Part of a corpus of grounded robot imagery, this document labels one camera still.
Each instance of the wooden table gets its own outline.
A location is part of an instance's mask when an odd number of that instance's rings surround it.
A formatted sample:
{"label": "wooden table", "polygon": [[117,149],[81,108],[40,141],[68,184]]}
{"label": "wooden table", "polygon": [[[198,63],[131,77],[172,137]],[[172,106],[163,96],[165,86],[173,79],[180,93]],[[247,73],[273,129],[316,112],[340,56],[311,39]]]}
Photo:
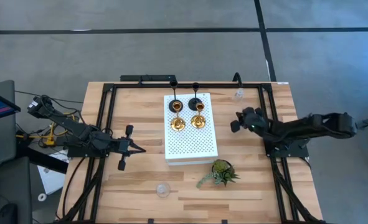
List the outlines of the wooden table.
{"label": "wooden table", "polygon": [[[82,110],[87,124],[96,123],[103,84],[88,84]],[[279,119],[297,119],[289,85],[272,83],[272,87]],[[106,160],[97,223],[146,223],[149,218],[153,218],[155,223],[221,223],[223,219],[229,223],[280,223],[271,164],[265,155],[262,139],[247,130],[235,134],[230,130],[230,122],[242,106],[260,106],[258,93],[256,89],[246,88],[241,105],[232,101],[235,92],[236,89],[222,88],[201,88],[198,91],[211,94],[219,157],[232,163],[241,179],[227,187],[208,182],[197,189],[198,180],[210,172],[210,164],[168,166],[164,159],[163,96],[171,95],[172,90],[119,89],[111,125],[113,136],[124,136],[126,125],[132,124],[132,138],[147,153],[127,158],[125,171],[117,169],[119,154],[111,154]],[[193,93],[193,90],[177,89],[177,94],[188,93]],[[265,97],[269,111],[267,94]],[[62,216],[67,182],[79,160],[70,161],[59,203],[59,216]],[[309,167],[297,158],[289,158],[288,163],[295,193],[311,214],[322,218]],[[87,164],[88,159],[85,159],[73,178],[67,195],[67,210],[82,193]],[[156,195],[156,186],[161,182],[167,182],[171,187],[167,198]],[[285,193],[283,195],[287,217],[291,219],[288,199]],[[91,203],[92,194],[87,202],[86,218],[90,216]]]}

